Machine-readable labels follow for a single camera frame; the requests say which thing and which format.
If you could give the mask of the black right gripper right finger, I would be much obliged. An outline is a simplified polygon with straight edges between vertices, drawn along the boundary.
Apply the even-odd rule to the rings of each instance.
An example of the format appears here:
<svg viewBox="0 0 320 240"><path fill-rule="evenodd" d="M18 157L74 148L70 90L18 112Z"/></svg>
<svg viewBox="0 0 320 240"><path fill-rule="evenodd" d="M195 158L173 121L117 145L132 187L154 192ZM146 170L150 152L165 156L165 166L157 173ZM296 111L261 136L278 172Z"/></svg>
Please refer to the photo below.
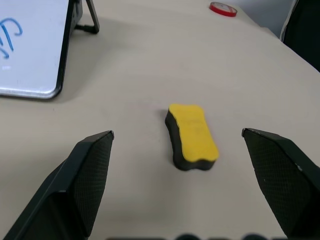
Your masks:
<svg viewBox="0 0 320 240"><path fill-rule="evenodd" d="M258 185L288 238L320 240L320 167L290 139L244 128Z"/></svg>

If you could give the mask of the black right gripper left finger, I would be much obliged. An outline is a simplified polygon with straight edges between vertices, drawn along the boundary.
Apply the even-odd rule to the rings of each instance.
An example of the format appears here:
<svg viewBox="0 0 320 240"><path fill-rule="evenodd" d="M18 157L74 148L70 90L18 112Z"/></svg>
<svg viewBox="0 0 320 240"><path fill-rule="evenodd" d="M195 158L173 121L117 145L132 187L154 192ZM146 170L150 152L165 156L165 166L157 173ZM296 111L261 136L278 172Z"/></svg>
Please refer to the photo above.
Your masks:
<svg viewBox="0 0 320 240"><path fill-rule="evenodd" d="M108 130L79 141L3 240L88 240L105 191L114 137Z"/></svg>

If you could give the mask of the yellow and black eraser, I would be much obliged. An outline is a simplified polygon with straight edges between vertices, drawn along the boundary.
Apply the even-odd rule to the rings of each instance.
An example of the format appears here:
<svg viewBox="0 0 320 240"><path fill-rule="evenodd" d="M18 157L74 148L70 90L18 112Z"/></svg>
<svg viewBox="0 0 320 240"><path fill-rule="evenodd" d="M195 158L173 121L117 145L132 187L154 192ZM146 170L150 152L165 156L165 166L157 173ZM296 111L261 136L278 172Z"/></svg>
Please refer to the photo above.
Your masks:
<svg viewBox="0 0 320 240"><path fill-rule="evenodd" d="M200 106L170 104L165 125L172 145L173 164L177 169L208 171L214 166L220 154Z"/></svg>

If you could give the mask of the black chair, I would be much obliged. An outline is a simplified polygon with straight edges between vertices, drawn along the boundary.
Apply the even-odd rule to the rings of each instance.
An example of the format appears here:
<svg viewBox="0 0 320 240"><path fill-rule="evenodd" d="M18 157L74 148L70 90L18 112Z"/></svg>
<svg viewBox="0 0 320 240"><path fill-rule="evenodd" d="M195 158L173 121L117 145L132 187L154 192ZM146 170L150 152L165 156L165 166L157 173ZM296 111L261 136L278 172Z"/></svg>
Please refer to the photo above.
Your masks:
<svg viewBox="0 0 320 240"><path fill-rule="evenodd" d="M320 0L295 0L282 42L320 72Z"/></svg>

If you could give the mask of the black whiteboard stand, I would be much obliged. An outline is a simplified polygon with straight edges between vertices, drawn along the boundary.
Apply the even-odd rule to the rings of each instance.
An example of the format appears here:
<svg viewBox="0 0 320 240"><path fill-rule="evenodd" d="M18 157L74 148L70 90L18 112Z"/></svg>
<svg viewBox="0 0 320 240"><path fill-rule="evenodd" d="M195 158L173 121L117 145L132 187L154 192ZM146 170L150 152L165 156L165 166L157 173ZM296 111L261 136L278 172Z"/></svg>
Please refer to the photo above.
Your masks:
<svg viewBox="0 0 320 240"><path fill-rule="evenodd" d="M93 0L85 0L93 25L80 25L79 21L83 15L83 0L73 0L73 11L71 17L71 30L80 30L90 34L97 34L100 31L100 23Z"/></svg>

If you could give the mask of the red tape roll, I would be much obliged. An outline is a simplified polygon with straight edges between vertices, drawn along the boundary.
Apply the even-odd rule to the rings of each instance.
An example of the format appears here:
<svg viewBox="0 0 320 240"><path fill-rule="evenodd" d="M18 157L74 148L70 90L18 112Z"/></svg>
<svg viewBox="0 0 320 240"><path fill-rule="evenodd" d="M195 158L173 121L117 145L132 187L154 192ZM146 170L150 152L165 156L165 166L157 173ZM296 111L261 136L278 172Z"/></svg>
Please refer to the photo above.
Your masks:
<svg viewBox="0 0 320 240"><path fill-rule="evenodd" d="M209 4L209 9L217 14L226 17L235 17L238 13L238 11L234 7L220 2L211 2Z"/></svg>

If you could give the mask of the white whiteboard with black frame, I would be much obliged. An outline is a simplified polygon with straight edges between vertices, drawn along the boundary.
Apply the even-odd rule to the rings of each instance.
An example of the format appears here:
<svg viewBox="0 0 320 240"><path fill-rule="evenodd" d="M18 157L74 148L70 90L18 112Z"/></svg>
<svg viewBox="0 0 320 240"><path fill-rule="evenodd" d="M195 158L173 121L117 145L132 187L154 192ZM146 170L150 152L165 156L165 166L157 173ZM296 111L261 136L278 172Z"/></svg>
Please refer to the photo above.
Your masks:
<svg viewBox="0 0 320 240"><path fill-rule="evenodd" d="M0 0L0 96L58 94L73 7L74 0Z"/></svg>

